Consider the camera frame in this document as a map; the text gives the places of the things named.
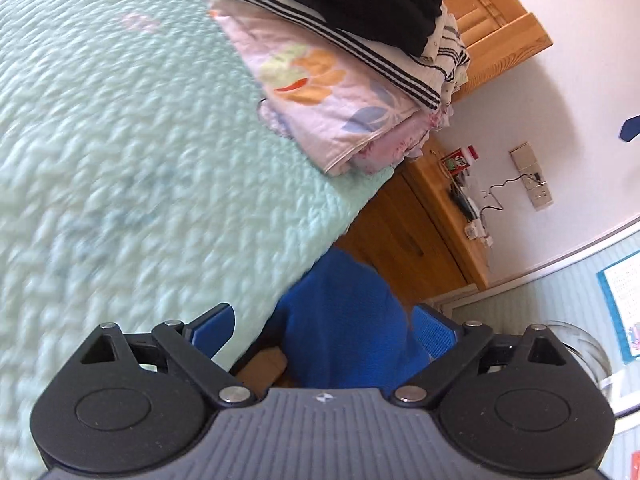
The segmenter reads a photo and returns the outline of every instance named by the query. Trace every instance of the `bed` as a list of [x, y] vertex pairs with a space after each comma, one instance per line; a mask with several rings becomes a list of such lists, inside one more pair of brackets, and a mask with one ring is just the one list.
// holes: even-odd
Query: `bed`
[[230, 366], [391, 173], [328, 178], [262, 126], [204, 0], [0, 0], [0, 29], [0, 478], [26, 480], [93, 327], [226, 301]]

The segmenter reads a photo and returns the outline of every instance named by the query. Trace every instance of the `metal rivet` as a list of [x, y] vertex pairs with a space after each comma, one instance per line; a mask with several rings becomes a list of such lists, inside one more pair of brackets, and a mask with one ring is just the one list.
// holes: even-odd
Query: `metal rivet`
[[244, 386], [227, 386], [220, 390], [220, 399], [228, 402], [229, 404], [236, 404], [237, 402], [245, 402], [251, 397], [251, 392]]
[[423, 400], [427, 396], [427, 391], [420, 386], [400, 386], [396, 390], [396, 399], [402, 400], [402, 402], [418, 402]]

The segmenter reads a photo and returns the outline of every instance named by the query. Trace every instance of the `folded blanket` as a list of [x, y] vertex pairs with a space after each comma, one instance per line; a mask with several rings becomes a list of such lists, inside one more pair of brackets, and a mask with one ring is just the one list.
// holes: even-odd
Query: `folded blanket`
[[401, 162], [400, 153], [414, 156], [429, 129], [447, 124], [449, 107], [420, 110], [321, 36], [252, 4], [209, 1], [210, 15], [262, 84], [268, 100], [258, 106], [260, 116], [322, 171], [336, 175], [355, 166], [375, 173]]
[[444, 15], [444, 32], [432, 63], [428, 56], [411, 58], [398, 48], [331, 28], [317, 12], [293, 0], [241, 1], [267, 9], [326, 38], [392, 82], [427, 111], [449, 104], [452, 93], [466, 82], [469, 58], [451, 14]]

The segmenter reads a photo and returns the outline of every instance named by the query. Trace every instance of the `electrical outlet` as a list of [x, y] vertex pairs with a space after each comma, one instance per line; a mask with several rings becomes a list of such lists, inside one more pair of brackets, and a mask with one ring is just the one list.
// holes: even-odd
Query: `electrical outlet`
[[528, 142], [519, 146], [511, 152], [513, 163], [518, 168], [521, 175], [527, 175], [522, 179], [529, 200], [536, 210], [545, 208], [554, 202], [549, 191], [549, 185], [542, 173], [542, 168], [538, 164], [536, 155]]
[[527, 194], [535, 209], [543, 209], [554, 202], [546, 182], [544, 184], [538, 184], [533, 189], [527, 189]]

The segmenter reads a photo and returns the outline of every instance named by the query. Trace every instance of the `wooden cabinet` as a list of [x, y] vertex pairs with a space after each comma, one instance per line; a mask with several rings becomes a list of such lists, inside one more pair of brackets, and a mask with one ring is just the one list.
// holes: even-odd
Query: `wooden cabinet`
[[436, 139], [423, 151], [422, 163], [398, 168], [335, 243], [375, 268], [406, 307], [471, 283], [488, 285], [484, 247], [465, 237]]
[[[471, 64], [454, 101], [551, 46], [536, 17], [518, 0], [446, 0]], [[375, 267], [405, 306], [475, 285], [488, 287], [484, 247], [464, 234], [466, 219], [448, 196], [435, 138], [425, 155], [405, 162], [336, 244]]]
[[374, 267], [405, 306], [466, 285], [445, 241], [404, 178], [389, 180], [336, 244]]

